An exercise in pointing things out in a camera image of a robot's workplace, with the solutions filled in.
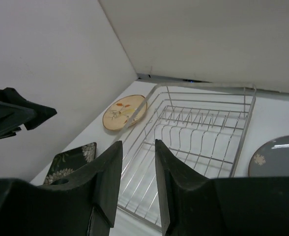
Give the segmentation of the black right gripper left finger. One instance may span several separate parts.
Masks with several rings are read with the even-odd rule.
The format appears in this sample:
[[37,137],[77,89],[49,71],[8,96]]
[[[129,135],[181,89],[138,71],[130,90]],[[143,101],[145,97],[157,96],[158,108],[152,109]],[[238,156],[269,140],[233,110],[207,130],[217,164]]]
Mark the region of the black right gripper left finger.
[[122,168],[122,142],[42,188],[47,210],[39,216],[39,236],[107,236],[114,227]]

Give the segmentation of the black floral square plate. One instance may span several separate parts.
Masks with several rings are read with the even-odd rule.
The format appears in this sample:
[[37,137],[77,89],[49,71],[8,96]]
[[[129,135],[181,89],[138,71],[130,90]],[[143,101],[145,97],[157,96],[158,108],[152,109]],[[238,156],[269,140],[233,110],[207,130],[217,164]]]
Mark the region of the black floral square plate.
[[96,158],[97,143],[89,143],[57,154],[44,179],[45,185],[65,177]]

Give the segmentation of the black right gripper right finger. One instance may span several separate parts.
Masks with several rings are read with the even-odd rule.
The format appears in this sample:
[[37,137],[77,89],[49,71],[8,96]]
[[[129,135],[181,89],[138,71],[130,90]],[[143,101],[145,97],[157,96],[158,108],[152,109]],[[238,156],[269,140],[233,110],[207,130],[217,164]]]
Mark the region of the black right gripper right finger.
[[213,183],[155,141],[155,170],[164,236],[218,235],[218,198]]

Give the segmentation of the beige floral round plate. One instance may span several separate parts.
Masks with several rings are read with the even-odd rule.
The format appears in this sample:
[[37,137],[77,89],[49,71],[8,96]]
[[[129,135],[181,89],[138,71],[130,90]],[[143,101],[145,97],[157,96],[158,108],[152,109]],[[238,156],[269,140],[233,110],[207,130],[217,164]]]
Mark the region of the beige floral round plate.
[[121,130],[145,100],[143,95],[130,95],[114,102],[103,114],[103,126],[110,131]]

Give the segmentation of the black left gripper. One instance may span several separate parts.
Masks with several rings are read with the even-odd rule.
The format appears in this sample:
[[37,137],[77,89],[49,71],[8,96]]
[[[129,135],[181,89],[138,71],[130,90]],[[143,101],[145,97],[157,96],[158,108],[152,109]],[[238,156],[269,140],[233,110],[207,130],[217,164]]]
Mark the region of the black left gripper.
[[24,99],[14,88],[0,89],[0,139],[33,130],[57,114],[54,108]]

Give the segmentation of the grey deer round plate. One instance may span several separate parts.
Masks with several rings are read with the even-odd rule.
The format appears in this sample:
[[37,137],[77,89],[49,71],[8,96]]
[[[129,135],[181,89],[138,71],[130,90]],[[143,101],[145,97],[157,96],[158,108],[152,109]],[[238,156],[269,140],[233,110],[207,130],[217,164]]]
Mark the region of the grey deer round plate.
[[289,177],[289,135],[263,144],[253,154],[249,177]]

